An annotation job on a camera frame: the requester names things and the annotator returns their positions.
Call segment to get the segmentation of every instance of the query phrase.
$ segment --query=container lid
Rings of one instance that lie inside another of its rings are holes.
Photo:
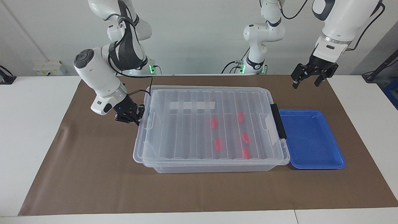
[[[342,169],[345,160],[319,110],[279,110],[291,163],[298,169]]]
[[[134,147],[148,167],[285,165],[268,90],[152,86]]]

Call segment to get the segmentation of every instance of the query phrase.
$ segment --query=red object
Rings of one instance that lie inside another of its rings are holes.
[[[246,143],[247,145],[250,145],[250,138],[249,134],[247,132],[242,134],[242,141]]]
[[[215,145],[216,145],[216,150],[221,151],[221,139],[216,138]]]
[[[239,123],[243,123],[245,121],[245,114],[242,111],[238,112],[238,121]]]
[[[216,129],[217,125],[218,125],[217,118],[216,117],[212,117],[211,118],[211,128],[212,129]]]
[[[250,149],[247,147],[243,148],[243,158],[250,159]]]

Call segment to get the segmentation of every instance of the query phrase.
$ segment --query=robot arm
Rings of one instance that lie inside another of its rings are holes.
[[[97,94],[91,109],[100,115],[106,115],[114,109],[117,112],[116,120],[134,122],[138,125],[144,112],[144,105],[133,102],[114,72],[143,70],[149,59],[139,40],[148,39],[152,35],[152,29],[147,22],[138,17],[130,0],[89,0],[88,2],[97,16],[104,20],[117,21],[121,32],[120,40],[103,47],[84,50],[75,57],[74,67],[77,73]]]
[[[249,55],[244,58],[244,73],[260,73],[267,53],[264,43],[280,41],[285,36],[277,0],[263,0],[261,14],[266,23],[248,25],[243,32],[250,44]]]
[[[338,68],[337,59],[380,4],[379,0],[314,0],[312,12],[325,26],[309,62],[298,64],[293,71],[293,87],[313,75],[318,75],[316,86],[331,78]]]

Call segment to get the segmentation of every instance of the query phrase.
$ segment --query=white electrical box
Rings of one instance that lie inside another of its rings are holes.
[[[60,61],[36,62],[33,71],[39,76],[63,76],[66,68]]]

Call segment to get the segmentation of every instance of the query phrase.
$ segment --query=plastic storage box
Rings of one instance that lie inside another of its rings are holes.
[[[290,161],[268,90],[152,86],[133,157],[158,173],[268,171]]]

